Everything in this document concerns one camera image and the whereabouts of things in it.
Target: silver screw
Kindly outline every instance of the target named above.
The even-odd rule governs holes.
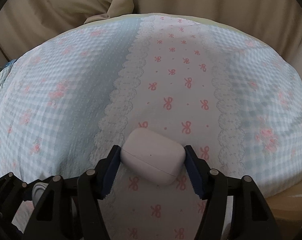
[[[53,177],[52,180],[53,180],[54,182],[57,182],[57,181],[59,181],[60,179],[61,179],[61,176],[60,176],[60,175],[56,175],[56,176]]]
[[[244,176],[244,181],[246,182],[251,182],[252,181],[252,178],[250,176]]]
[[[219,174],[219,171],[216,170],[216,169],[211,169],[210,174],[213,175],[213,176],[216,176],[217,174]]]
[[[92,176],[93,174],[95,174],[95,170],[94,169],[89,169],[86,171],[86,174],[89,176]]]

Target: patterned fabric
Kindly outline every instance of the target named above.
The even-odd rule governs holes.
[[[164,16],[84,26],[18,59],[0,89],[0,176],[78,176],[137,127],[266,196],[302,179],[296,71],[243,33]],[[185,169],[160,187],[122,165],[100,204],[112,239],[193,239],[205,207]]]

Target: white earbud case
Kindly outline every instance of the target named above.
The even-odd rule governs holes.
[[[137,128],[121,150],[121,161],[141,177],[169,185],[179,175],[186,157],[183,146],[146,128]]]

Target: charging case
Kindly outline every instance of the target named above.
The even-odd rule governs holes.
[[[157,185],[169,185],[179,175],[186,158],[183,146],[146,128],[137,128],[121,150],[121,162]]]

